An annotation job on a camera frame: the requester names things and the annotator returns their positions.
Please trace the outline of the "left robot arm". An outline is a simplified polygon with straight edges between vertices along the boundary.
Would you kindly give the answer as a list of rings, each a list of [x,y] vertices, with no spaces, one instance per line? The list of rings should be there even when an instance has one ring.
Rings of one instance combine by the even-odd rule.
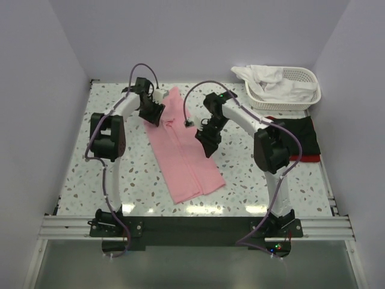
[[[92,231],[105,231],[111,236],[129,238],[129,225],[123,221],[119,192],[120,162],[126,150],[125,121],[138,111],[140,118],[158,127],[165,105],[154,100],[154,84],[138,77],[134,85],[122,90],[122,98],[104,113],[93,113],[90,119],[90,140],[85,159],[102,165],[102,193],[108,211],[97,210],[90,223]]]

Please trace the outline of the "pink t shirt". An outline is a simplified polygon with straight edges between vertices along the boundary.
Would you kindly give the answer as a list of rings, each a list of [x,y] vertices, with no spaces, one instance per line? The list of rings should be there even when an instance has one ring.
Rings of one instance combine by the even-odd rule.
[[[183,100],[177,87],[162,102],[165,109],[155,126],[145,121],[150,145],[175,204],[211,194],[225,186],[212,158],[206,158],[196,130],[183,124]]]

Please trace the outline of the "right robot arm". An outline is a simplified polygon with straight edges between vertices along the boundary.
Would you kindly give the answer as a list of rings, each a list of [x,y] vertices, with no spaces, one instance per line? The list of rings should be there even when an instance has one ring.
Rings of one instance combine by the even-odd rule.
[[[209,158],[218,149],[221,131],[230,120],[253,138],[253,158],[257,167],[264,172],[269,194],[269,213],[257,228],[262,234],[282,236],[295,220],[288,181],[284,175],[291,157],[289,147],[282,137],[281,128],[284,124],[244,111],[228,92],[206,95],[203,105],[210,112],[211,118],[206,124],[200,125],[196,139],[202,144],[206,157]]]

